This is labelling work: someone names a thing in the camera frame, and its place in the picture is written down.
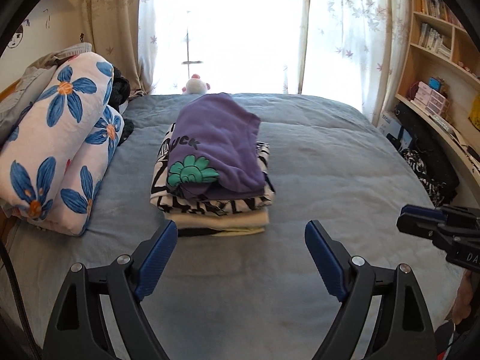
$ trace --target bed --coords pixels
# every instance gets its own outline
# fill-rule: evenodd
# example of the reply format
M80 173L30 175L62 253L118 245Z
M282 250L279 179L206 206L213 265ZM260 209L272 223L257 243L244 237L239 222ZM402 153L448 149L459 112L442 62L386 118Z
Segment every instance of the bed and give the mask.
M110 263L132 252L165 220L149 202L161 140L194 95L145 96L124 113L135 131L111 162L80 238L18 223L7 247L37 342L44 340L58 290L69 267ZM311 359L338 311L303 239L310 219L371 264L410 264L434 327L460 283L461 270L423 239L400 234L395 221L407 203L432 207L428 195L394 147L357 110L302 95L236 94L262 119L259 140L271 145L276 189L265 233L246 237L180 238L157 289L142 303L172 359ZM105 300L117 350L128 358ZM368 345L375 301L354 358ZM5 270L0 308L17 324Z

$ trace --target plush toy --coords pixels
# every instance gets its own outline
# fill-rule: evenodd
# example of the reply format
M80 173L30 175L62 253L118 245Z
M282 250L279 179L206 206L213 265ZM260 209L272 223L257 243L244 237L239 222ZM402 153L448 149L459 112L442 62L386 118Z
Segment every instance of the plush toy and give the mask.
M204 95L210 89L210 84L203 82L198 74L193 74L181 91L182 95Z

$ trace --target purple sweatshirt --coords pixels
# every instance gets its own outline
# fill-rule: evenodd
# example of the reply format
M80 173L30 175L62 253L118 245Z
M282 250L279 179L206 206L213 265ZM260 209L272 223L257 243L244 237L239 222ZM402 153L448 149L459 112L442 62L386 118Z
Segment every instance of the purple sweatshirt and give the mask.
M263 194L255 145L260 119L226 93L206 94L178 114L170 140L167 184L190 200Z

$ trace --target black and white patterned garment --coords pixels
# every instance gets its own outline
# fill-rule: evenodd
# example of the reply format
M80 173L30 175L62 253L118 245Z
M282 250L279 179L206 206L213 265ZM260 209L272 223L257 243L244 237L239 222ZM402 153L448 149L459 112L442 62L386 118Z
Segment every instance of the black and white patterned garment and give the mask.
M417 175L418 180L420 180L423 187L427 191L433 205L435 207L441 206L444 197L440 193L438 183L427 175L427 167L421 159L420 154L413 149L404 149L400 154Z
M209 202L193 202L169 193L167 186L168 161L170 138L175 129L172 124L166 132L157 155L154 166L154 176L150 195L150 202L164 212L179 214L189 212L191 214L223 216L249 212L262 207L272 205L275 190L268 178L268 156L270 149L268 143L257 142L257 162L265 176L265 190L262 196L236 200L210 200Z

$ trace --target silver bolt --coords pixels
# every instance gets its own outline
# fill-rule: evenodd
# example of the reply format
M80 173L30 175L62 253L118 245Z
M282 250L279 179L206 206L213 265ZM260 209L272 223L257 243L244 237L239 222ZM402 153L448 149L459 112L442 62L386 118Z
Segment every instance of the silver bolt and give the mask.
M72 272L78 272L78 271L81 271L81 269L82 269L82 264L80 264L79 262L76 262L70 267L70 270Z
M412 268L410 268L410 266L407 264L400 264L400 271L402 271L404 274L409 274L412 271Z
M130 261L130 256L128 254L122 254L120 257L117 258L117 263L121 266L127 264Z
M363 259L363 257L355 256L352 257L352 263L354 263L356 266L363 266L365 260Z

